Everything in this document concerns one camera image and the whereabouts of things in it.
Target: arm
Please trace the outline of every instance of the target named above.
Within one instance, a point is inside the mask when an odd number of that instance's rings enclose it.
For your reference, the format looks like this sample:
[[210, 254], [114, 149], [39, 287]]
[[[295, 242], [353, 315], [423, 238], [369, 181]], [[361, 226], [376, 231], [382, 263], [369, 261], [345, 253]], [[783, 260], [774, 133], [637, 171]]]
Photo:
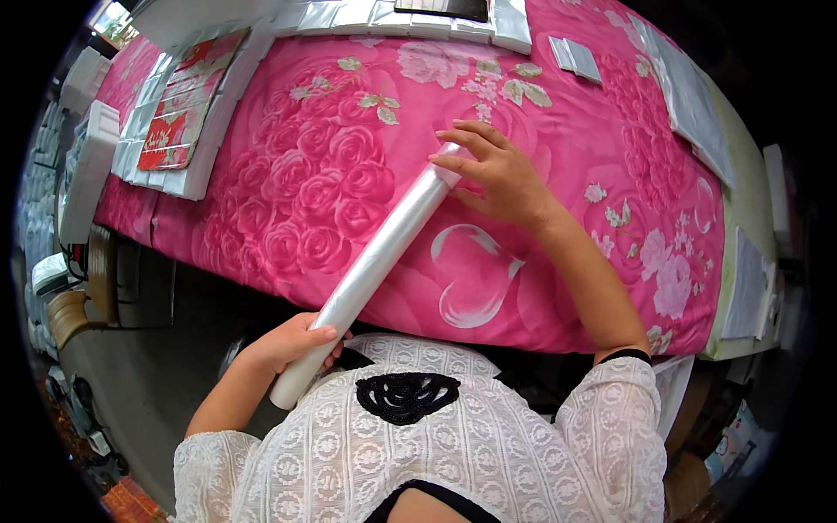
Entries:
[[593, 363], [628, 347], [650, 353], [642, 320], [616, 271], [526, 156], [498, 130], [478, 121], [454, 120], [454, 129], [436, 135], [467, 147], [477, 160], [431, 156], [436, 165], [482, 188], [481, 195], [456, 188], [453, 196], [484, 216], [521, 226], [547, 251], [596, 346]]
[[[198, 407], [186, 438], [203, 432], [244, 430], [276, 375], [291, 361], [337, 336], [328, 326], [308, 331], [315, 318], [316, 313], [298, 314], [241, 351]], [[337, 344], [323, 370], [331, 367], [342, 348], [342, 343]]]

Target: woman's right hand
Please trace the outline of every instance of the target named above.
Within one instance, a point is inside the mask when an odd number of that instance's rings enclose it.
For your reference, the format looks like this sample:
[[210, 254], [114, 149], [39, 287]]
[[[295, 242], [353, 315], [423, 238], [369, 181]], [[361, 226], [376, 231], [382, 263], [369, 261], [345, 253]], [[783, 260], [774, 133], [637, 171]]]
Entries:
[[536, 231], [559, 204], [526, 155], [486, 123], [454, 120], [453, 124], [453, 129], [436, 131], [436, 136], [466, 147], [478, 161], [447, 155], [429, 159], [478, 183], [482, 194], [457, 187], [451, 195], [483, 216]]

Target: black phone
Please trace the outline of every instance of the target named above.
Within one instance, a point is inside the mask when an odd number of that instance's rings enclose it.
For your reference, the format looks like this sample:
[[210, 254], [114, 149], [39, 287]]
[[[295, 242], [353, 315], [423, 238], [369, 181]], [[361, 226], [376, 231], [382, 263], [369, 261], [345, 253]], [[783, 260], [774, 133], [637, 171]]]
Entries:
[[437, 14], [488, 22], [489, 0], [396, 0], [395, 10], [402, 13]]

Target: pink floral tablecloth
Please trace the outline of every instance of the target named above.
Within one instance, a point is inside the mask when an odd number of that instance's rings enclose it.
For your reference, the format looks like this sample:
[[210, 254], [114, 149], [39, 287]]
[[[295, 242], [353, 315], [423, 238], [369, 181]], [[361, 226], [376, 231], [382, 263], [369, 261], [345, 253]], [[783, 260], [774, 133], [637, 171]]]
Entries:
[[[526, 10], [531, 57], [455, 41], [278, 39], [238, 104], [206, 198], [111, 176], [96, 221], [317, 309], [439, 148], [434, 131], [478, 118], [532, 159], [595, 239], [655, 352], [701, 351], [721, 286], [718, 180], [671, 133], [625, 6], [530, 0]], [[548, 36], [588, 46], [603, 84], [559, 69]], [[123, 123], [157, 52], [138, 38], [102, 85], [100, 100]], [[453, 200], [360, 319], [452, 341], [593, 349], [543, 250]]]

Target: hand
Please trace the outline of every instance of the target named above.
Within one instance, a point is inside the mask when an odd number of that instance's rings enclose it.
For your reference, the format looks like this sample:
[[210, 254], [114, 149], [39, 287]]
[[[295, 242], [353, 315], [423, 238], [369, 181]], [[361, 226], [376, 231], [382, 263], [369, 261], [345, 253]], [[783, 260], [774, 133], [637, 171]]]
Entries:
[[454, 120], [454, 128], [436, 136], [467, 147], [478, 161], [430, 155], [429, 160], [459, 173], [482, 188], [482, 194], [461, 187], [451, 191], [466, 207], [530, 231], [547, 220], [557, 200], [526, 156], [497, 129], [474, 120]]
[[[337, 338], [337, 332], [331, 326], [308, 330], [316, 316], [315, 312], [303, 312], [294, 316], [245, 348], [241, 356], [247, 354], [246, 358], [255, 358], [260, 365], [270, 367], [276, 374], [281, 374], [288, 363], [305, 355], [314, 347], [325, 345]], [[351, 339], [352, 333], [346, 331], [345, 338]], [[334, 360], [340, 357], [342, 350], [341, 341], [331, 351], [320, 370], [325, 371], [331, 367]]]

